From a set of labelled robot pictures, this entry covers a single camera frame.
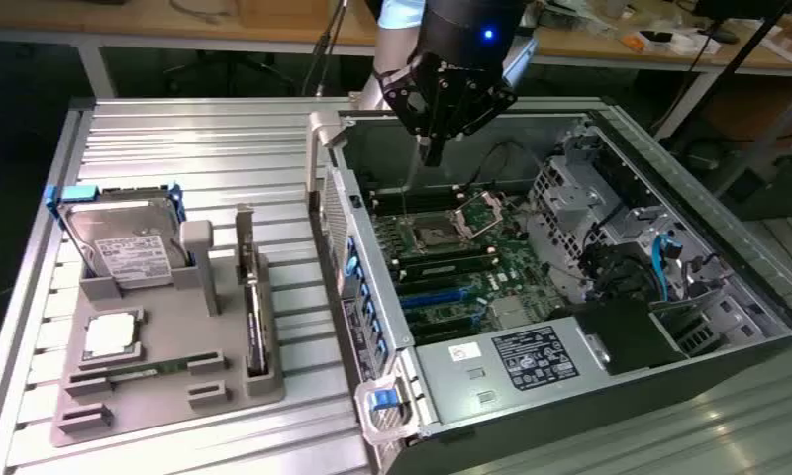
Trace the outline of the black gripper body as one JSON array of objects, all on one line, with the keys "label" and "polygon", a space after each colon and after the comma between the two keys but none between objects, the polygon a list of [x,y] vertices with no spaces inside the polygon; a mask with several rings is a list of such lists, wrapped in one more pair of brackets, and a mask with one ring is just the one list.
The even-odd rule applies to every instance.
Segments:
[{"label": "black gripper body", "polygon": [[525,1],[427,1],[417,44],[417,80],[431,82],[443,62],[457,70],[486,75],[490,81],[499,80],[525,9]]}]

